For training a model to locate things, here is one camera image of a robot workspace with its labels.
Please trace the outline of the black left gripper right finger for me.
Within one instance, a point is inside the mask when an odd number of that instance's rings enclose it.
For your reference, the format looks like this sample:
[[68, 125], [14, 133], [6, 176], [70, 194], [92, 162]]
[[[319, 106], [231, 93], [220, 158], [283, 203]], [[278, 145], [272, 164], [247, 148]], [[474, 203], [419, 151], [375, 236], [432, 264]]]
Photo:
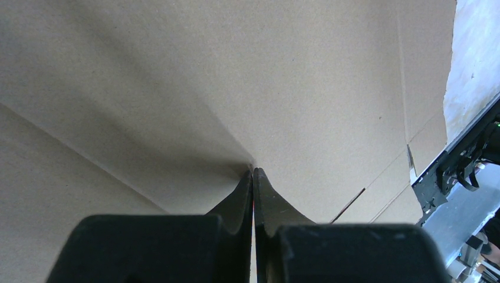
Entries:
[[449, 282], [430, 236], [405, 223], [317, 224], [253, 172], [258, 282]]

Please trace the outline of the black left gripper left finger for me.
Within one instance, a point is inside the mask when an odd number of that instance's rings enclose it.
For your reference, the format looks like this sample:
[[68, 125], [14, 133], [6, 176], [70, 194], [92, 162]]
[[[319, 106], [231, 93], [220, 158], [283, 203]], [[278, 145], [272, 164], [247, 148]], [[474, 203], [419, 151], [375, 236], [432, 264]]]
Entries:
[[204, 215], [91, 215], [48, 282], [248, 282], [252, 174]]

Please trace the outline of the large cardboard box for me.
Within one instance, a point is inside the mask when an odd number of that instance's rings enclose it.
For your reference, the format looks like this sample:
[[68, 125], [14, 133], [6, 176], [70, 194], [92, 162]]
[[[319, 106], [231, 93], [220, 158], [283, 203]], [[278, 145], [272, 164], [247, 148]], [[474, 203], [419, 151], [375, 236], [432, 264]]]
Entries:
[[204, 214], [248, 169], [317, 223], [416, 223], [456, 1], [2, 1], [1, 281], [101, 213]]

